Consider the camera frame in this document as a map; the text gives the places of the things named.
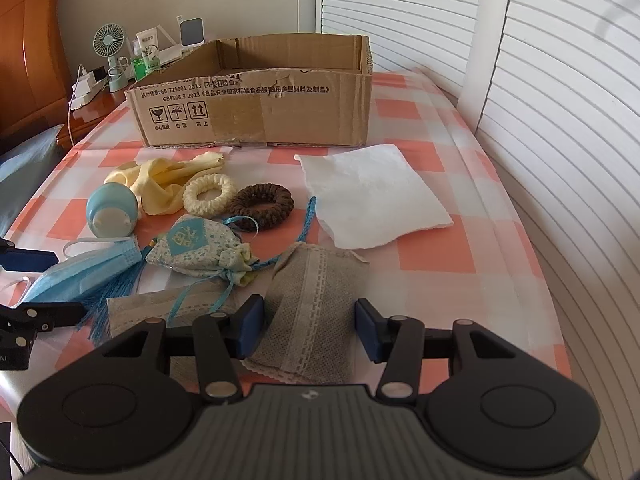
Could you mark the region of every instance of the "cream hair tie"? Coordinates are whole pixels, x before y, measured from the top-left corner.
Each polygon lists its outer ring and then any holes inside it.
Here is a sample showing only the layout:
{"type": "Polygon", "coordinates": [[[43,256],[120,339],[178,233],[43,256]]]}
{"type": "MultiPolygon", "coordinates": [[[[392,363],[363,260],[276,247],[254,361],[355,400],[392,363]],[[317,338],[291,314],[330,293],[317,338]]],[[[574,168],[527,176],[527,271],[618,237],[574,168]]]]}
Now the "cream hair tie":
{"type": "Polygon", "coordinates": [[[231,199],[238,193],[233,180],[226,175],[212,173],[203,175],[184,188],[184,208],[194,216],[211,218],[223,213],[231,199]],[[220,196],[213,200],[198,200],[198,194],[209,189],[219,189],[220,196]]]}

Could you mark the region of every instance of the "handheld fan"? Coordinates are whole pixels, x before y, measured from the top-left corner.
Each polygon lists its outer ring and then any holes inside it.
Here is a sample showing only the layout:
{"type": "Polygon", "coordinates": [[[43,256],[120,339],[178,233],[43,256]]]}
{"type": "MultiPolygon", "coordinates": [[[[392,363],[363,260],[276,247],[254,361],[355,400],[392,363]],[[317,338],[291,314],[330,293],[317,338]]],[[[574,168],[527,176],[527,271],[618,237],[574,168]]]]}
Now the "handheld fan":
{"type": "Polygon", "coordinates": [[[125,40],[125,30],[116,23],[107,23],[98,29],[94,36],[94,51],[98,56],[109,60],[109,91],[116,92],[127,85],[125,71],[129,59],[116,54],[122,48],[125,40]]]}

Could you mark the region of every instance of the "yellow cloth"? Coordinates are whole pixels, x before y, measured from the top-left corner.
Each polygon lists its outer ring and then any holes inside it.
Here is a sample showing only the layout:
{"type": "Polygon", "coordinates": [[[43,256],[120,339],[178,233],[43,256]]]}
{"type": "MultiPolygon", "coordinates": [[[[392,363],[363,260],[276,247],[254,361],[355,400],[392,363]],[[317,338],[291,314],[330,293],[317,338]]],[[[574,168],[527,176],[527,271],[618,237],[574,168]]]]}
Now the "yellow cloth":
{"type": "Polygon", "coordinates": [[[215,152],[185,162],[154,158],[139,166],[132,161],[111,171],[104,183],[127,186],[149,215],[171,215],[182,209],[182,194],[188,183],[206,174],[219,173],[224,163],[223,155],[215,152]]]}

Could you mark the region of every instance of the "white louvered door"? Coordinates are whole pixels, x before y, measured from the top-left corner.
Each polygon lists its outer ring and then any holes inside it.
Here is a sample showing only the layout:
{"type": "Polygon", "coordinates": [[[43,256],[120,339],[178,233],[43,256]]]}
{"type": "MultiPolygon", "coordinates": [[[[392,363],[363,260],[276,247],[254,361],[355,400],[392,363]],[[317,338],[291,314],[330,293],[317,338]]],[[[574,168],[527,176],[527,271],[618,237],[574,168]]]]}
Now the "white louvered door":
{"type": "Polygon", "coordinates": [[[478,0],[318,0],[322,32],[366,34],[376,70],[418,68],[460,95],[478,0]]]}
{"type": "Polygon", "coordinates": [[[639,61],[640,0],[509,0],[477,131],[602,410],[601,479],[640,468],[639,61]]]}

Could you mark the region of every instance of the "brown hair tie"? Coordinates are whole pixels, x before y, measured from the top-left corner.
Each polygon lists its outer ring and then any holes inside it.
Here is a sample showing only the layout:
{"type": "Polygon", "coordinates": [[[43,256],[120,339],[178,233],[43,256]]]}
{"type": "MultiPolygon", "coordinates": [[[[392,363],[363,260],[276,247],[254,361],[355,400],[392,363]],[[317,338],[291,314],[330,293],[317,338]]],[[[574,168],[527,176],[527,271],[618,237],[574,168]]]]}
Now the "brown hair tie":
{"type": "MultiPolygon", "coordinates": [[[[278,184],[253,184],[242,189],[229,203],[228,213],[233,216],[250,216],[260,229],[271,229],[285,221],[293,210],[291,193],[278,184]],[[269,205],[255,208],[255,205],[269,205]]],[[[255,231],[255,224],[243,219],[234,222],[242,231],[255,231]]]]}

